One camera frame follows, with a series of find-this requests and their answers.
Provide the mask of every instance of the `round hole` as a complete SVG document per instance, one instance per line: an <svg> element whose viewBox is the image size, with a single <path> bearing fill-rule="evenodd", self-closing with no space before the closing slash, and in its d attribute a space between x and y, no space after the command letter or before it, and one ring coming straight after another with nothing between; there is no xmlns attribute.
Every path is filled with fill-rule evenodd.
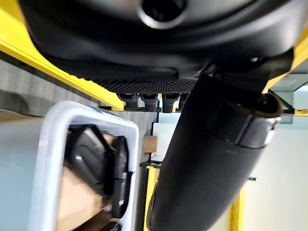
<svg viewBox="0 0 308 231"><path fill-rule="evenodd" d="M184 19L185 0L144 0L138 14L147 26L169 29Z"/></svg>

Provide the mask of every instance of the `black mesh grille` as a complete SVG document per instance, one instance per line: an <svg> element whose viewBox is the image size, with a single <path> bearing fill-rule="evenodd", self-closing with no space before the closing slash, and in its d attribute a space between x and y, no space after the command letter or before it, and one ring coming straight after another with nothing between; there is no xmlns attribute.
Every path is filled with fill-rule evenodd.
<svg viewBox="0 0 308 231"><path fill-rule="evenodd" d="M187 93L195 82L183 81L94 81L105 89L116 93Z"/></svg>

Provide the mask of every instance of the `yellow bar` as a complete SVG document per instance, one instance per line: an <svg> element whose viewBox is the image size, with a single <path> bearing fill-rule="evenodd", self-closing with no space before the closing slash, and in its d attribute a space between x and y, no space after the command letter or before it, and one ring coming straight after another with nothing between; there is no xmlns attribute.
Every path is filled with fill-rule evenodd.
<svg viewBox="0 0 308 231"><path fill-rule="evenodd" d="M295 109L295 116L308 116L308 109Z"/></svg>
<svg viewBox="0 0 308 231"><path fill-rule="evenodd" d="M305 28L305 30L303 31L302 35L300 36L295 45L294 60L292 63L291 70L298 67L306 59L308 59L308 26ZM269 80L263 90L263 93L266 93L272 86L274 86L279 80L281 80L286 75L287 73Z"/></svg>
<svg viewBox="0 0 308 231"><path fill-rule="evenodd" d="M112 106L115 110L124 109L124 103L115 93L109 92L92 81L69 75L48 62L36 50L28 35L17 0L0 0L0 51Z"/></svg>
<svg viewBox="0 0 308 231"><path fill-rule="evenodd" d="M158 177L158 172L159 172L159 169L151 167L151 166L147 166L147 169L149 169L149 176L148 176L148 188L146 191L143 231L149 231L146 226L146 220L147 220L150 200L154 192L154 187L157 182L157 177Z"/></svg>
<svg viewBox="0 0 308 231"><path fill-rule="evenodd" d="M243 231L245 186L230 208L229 231Z"/></svg>

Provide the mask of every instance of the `black tube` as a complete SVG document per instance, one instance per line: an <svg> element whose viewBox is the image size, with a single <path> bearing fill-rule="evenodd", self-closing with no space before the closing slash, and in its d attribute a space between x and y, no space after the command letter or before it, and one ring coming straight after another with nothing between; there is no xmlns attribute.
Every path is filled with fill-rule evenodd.
<svg viewBox="0 0 308 231"><path fill-rule="evenodd" d="M246 181L280 114L272 95L226 90L200 77L161 166L150 230L209 229Z"/></svg>

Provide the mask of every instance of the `white bin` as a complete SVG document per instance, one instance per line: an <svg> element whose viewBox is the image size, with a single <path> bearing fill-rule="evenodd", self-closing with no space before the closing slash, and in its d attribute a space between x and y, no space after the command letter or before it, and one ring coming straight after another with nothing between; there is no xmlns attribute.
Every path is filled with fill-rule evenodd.
<svg viewBox="0 0 308 231"><path fill-rule="evenodd" d="M54 231L67 130L77 124L95 124L127 138L128 169L134 174L120 223L131 231L138 126L72 101L56 104L45 118L0 123L0 231Z"/></svg>

